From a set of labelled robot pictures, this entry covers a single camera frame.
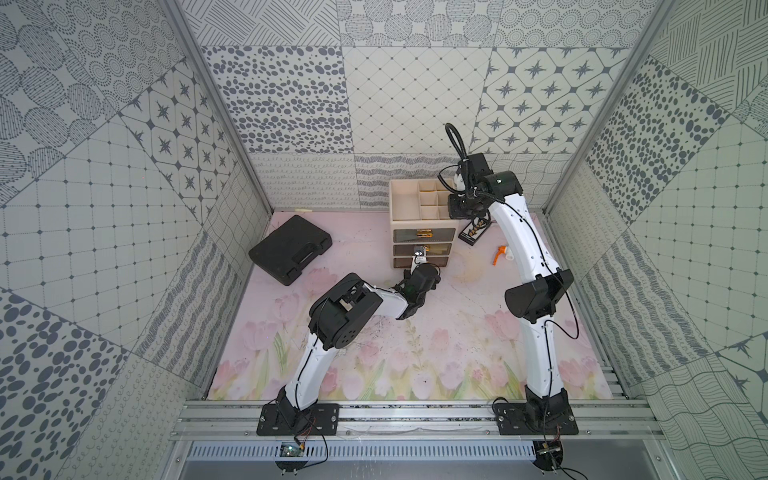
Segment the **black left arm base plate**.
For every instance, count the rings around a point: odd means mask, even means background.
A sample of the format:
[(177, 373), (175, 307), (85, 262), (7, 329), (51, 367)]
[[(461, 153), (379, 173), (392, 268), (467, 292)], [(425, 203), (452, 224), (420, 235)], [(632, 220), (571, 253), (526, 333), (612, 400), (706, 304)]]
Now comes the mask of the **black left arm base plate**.
[(337, 432), (338, 404), (320, 404), (300, 411), (290, 403), (270, 403), (261, 409), (258, 436), (334, 436)]

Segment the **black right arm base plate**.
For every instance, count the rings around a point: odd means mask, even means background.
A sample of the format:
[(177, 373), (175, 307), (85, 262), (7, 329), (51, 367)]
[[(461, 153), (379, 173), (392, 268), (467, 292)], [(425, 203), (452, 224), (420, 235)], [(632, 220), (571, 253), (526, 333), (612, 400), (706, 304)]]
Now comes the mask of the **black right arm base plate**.
[(538, 407), (528, 403), (495, 402), (491, 408), (500, 435), (557, 437), (579, 433), (575, 415), (568, 404)]

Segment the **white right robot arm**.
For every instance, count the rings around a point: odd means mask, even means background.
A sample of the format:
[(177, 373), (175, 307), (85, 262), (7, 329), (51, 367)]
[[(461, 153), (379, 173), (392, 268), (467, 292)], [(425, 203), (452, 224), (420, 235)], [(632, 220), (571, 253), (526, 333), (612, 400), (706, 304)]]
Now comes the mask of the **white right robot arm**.
[(526, 420), (536, 431), (553, 429), (569, 418), (569, 400), (554, 350), (553, 315), (573, 283), (570, 270), (559, 267), (545, 248), (531, 218), (521, 183), (511, 171), (495, 173), (485, 156), (468, 154), (457, 128), (445, 131), (459, 160), (454, 180), (438, 181), (449, 191), (452, 219), (489, 217), (500, 227), (518, 267), (521, 284), (505, 291), (511, 314), (521, 323), (526, 350)]

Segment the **beige drawer organizer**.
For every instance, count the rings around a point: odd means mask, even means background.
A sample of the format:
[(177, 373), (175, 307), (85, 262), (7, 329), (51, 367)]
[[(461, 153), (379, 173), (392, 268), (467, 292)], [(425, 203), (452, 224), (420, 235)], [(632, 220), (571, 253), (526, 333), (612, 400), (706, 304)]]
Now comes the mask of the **beige drawer organizer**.
[(395, 179), (389, 183), (389, 217), (392, 232), (392, 266), (395, 229), (455, 228), (453, 245), (461, 230), (461, 221), (449, 217), (448, 196), (450, 192), (433, 179)]

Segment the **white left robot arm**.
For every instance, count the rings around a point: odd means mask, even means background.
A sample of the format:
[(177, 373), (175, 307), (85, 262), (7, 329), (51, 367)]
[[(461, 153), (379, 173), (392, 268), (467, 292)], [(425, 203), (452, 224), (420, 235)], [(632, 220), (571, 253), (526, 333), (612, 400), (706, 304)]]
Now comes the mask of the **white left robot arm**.
[(309, 336), (295, 376), (276, 398), (278, 415), (297, 427), (319, 399), (319, 390), (336, 353), (346, 348), (375, 317), (405, 320), (424, 306), (441, 280), (440, 268), (422, 263), (406, 270), (391, 288), (375, 287), (350, 273), (310, 308)]

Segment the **translucent drawer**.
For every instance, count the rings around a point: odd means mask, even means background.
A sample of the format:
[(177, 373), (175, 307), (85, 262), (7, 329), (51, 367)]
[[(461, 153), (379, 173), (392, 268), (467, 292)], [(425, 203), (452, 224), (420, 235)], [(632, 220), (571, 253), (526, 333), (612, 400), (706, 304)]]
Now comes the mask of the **translucent drawer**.
[(411, 257), (417, 250), (423, 249), (425, 254), (430, 256), (447, 257), (451, 253), (451, 243), (428, 243), (428, 244), (394, 244), (394, 257)]
[(454, 241), (455, 228), (395, 229), (394, 243), (450, 243)]
[[(434, 264), (437, 267), (443, 268), (448, 265), (449, 258), (447, 256), (436, 256), (436, 257), (428, 256), (426, 259), (426, 262)], [(393, 267), (396, 269), (410, 269), (412, 267), (412, 264), (413, 264), (412, 257), (395, 257), (393, 259)]]

